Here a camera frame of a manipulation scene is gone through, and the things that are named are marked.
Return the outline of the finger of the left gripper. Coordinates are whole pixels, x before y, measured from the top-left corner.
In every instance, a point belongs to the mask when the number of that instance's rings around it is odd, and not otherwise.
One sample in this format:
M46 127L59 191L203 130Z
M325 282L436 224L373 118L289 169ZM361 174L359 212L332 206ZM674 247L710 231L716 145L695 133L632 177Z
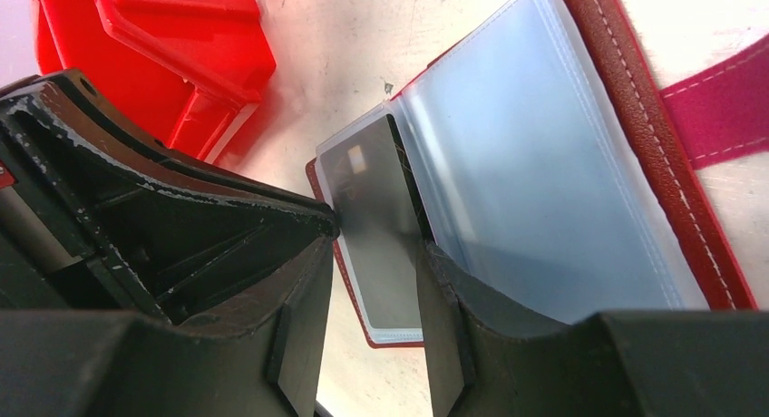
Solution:
M180 325L338 234L323 202L170 150L78 70L1 91L1 302Z

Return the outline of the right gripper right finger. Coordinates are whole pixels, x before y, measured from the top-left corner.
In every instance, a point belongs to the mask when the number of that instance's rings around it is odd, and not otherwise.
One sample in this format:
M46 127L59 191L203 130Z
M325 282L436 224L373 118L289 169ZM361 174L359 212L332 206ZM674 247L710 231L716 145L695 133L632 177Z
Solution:
M462 270L416 266L436 416L765 416L764 311L604 311L567 325Z

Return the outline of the red leather card holder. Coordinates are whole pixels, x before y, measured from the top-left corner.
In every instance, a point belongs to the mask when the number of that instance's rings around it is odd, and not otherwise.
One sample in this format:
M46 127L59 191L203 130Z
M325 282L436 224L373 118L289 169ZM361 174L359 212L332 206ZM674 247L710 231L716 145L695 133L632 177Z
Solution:
M698 180L768 148L768 42L659 90L619 0L509 0L390 100L423 238L529 309L756 309ZM364 323L373 348L417 330Z

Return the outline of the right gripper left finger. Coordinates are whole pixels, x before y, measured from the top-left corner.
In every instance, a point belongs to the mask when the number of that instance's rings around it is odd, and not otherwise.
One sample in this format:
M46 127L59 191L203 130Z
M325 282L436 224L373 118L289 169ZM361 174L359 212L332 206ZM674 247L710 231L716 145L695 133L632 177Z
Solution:
M182 325L131 311L1 314L4 416L310 416L332 243Z

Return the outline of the grey credit card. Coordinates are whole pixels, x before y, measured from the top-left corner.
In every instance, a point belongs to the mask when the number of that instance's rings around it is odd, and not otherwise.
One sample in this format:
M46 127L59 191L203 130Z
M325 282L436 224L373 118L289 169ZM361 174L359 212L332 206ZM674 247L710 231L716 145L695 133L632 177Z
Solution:
M415 269L423 232L395 132L394 116L380 114L342 131L316 160L355 301L377 332L421 326Z

